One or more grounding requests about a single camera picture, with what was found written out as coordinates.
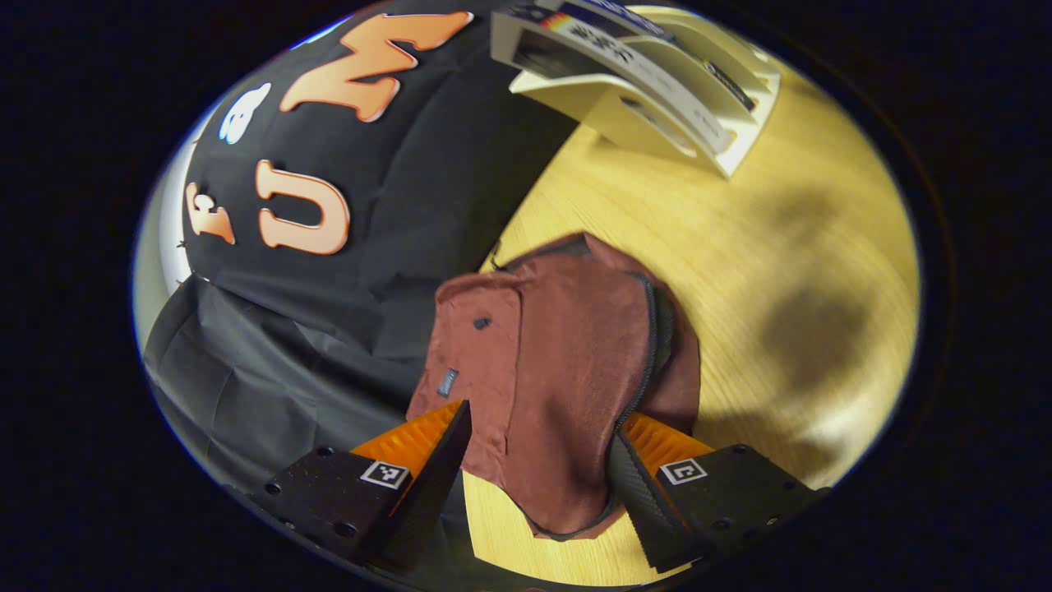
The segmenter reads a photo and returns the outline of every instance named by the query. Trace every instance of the brown cloth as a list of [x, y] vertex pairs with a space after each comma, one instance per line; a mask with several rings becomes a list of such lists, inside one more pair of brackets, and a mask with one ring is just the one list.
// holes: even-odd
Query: brown cloth
[[598, 238], [570, 234], [503, 272], [451, 279], [436, 304], [406, 419], [469, 400], [461, 467], [502, 488], [535, 535], [594, 538], [620, 516], [606, 455], [630, 407], [690, 433], [697, 339], [665, 284]]

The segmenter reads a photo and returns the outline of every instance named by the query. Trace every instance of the paper packaging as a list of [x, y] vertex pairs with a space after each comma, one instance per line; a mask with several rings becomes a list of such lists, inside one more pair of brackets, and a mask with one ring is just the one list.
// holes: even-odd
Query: paper packaging
[[493, 12], [491, 57], [547, 78], [612, 74], [669, 109], [696, 139], [719, 154], [731, 137], [679, 80], [610, 34], [531, 4]]
[[734, 98], [746, 109], [752, 110], [756, 106], [755, 101], [745, 94], [745, 90], [742, 89], [737, 82], [734, 82], [734, 80], [727, 76], [727, 73], [711, 60], [688, 49], [680, 43], [671, 32], [662, 28], [658, 23], [629, 11], [616, 2], [611, 2], [610, 0], [534, 0], [533, 3], [542, 8], [567, 14], [579, 21], [609, 33], [618, 39], [646, 35], [667, 41], [683, 49], [688, 56], [696, 58], [702, 62], [705, 69], [730, 90], [730, 94], [734, 95]]

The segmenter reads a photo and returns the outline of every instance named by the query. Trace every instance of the wooden surface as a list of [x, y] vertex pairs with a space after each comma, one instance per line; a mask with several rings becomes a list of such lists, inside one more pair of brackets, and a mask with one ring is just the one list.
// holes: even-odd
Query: wooden surface
[[[823, 91], [778, 65], [771, 119], [730, 181], [579, 127], [498, 259], [580, 229], [638, 258], [668, 282], [701, 342], [694, 437], [748, 444], [817, 488], [865, 454], [896, 403], [916, 333], [917, 263], [879, 156]], [[540, 540], [497, 487], [465, 475], [465, 494], [483, 560], [593, 586], [674, 573], [647, 567], [627, 516], [595, 540]]]

